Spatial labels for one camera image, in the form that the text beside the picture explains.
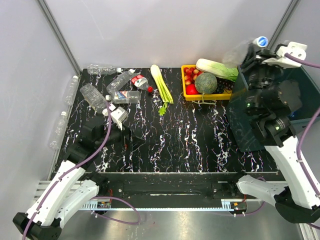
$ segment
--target metal pole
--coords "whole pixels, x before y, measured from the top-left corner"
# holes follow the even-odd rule
[[[287,25],[288,21],[290,20],[291,16],[293,15],[294,11],[296,10],[298,4],[301,2],[301,0],[291,0],[288,7],[286,8],[278,26],[276,27],[275,31],[273,32],[268,48],[273,49],[275,44],[277,43],[281,33],[283,32],[285,26]]]
[[[61,45],[66,57],[68,58],[72,68],[74,69],[76,74],[79,76],[81,74],[82,70],[79,67],[74,55],[72,54],[64,36],[62,35],[62,32],[59,29],[57,22],[53,16],[52,12],[50,11],[46,1],[45,0],[36,0],[36,1],[39,4],[39,7],[42,10],[45,18],[47,19],[54,35],[56,36],[58,42],[60,43],[60,45]]]

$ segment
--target clear plastic bottle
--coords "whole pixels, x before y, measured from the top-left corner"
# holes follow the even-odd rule
[[[112,96],[115,92],[119,91],[124,85],[126,85],[130,79],[134,77],[135,70],[130,69],[120,74],[115,80],[113,80],[107,87],[106,90]]]
[[[113,67],[111,65],[94,65],[91,64],[88,66],[88,74],[105,74],[111,75],[115,73],[121,73],[121,67]]]
[[[146,79],[143,75],[135,76],[131,79],[131,82],[141,90],[148,91],[149,93],[152,93],[154,91],[154,88],[149,85],[148,79]]]
[[[61,112],[61,115],[54,126],[54,132],[51,134],[49,146],[54,150],[61,148],[62,141],[65,136],[65,132],[68,125],[68,116],[65,111]]]
[[[106,99],[104,96],[90,83],[80,88],[80,92],[89,105],[98,114],[102,114],[103,110],[106,108]]]
[[[64,97],[64,102],[66,104],[68,104],[69,106],[72,106],[72,104],[74,104],[74,100],[75,100],[75,97],[77,94],[78,86],[79,86],[79,78],[78,78],[78,76],[73,76],[69,87],[65,91],[66,94]]]
[[[237,66],[241,65],[247,56],[249,45],[251,43],[260,48],[265,48],[268,45],[268,38],[265,36],[260,36],[242,41],[224,54],[222,63],[227,68],[236,68]]]
[[[113,95],[106,95],[105,99],[114,104],[139,104],[141,94],[139,91],[116,91]]]

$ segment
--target marble tabletop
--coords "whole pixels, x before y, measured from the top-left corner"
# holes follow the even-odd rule
[[[240,152],[226,116],[227,100],[200,105],[186,101],[182,91],[180,68],[162,68],[164,82],[173,97],[164,116],[158,108],[163,105],[159,92],[141,91],[140,104],[121,104],[129,113],[125,120],[145,144],[135,151],[125,150],[121,144],[104,147],[94,161],[98,172],[277,172],[273,158],[265,150]],[[149,68],[137,68],[149,84],[157,89]],[[84,69],[79,89],[91,83],[104,96],[113,75],[89,75]],[[128,83],[123,90],[136,90]],[[95,115],[78,90],[71,110],[55,171],[60,166],[69,144],[73,143],[82,124]]]

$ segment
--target red bottle cap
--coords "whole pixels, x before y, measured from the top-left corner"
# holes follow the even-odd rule
[[[152,86],[148,87],[148,92],[152,93],[154,91],[154,88]]]

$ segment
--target yellow basket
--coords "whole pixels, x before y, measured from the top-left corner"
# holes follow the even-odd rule
[[[183,95],[185,97],[185,100],[187,101],[197,101],[202,100],[202,94],[195,94],[195,95],[187,95],[186,93],[186,84],[185,84],[185,68],[196,68],[196,65],[183,65],[181,67],[181,73],[182,73],[182,86],[183,86]],[[224,90],[221,94],[205,94],[203,96],[204,100],[229,100],[231,98],[231,93],[226,92]]]

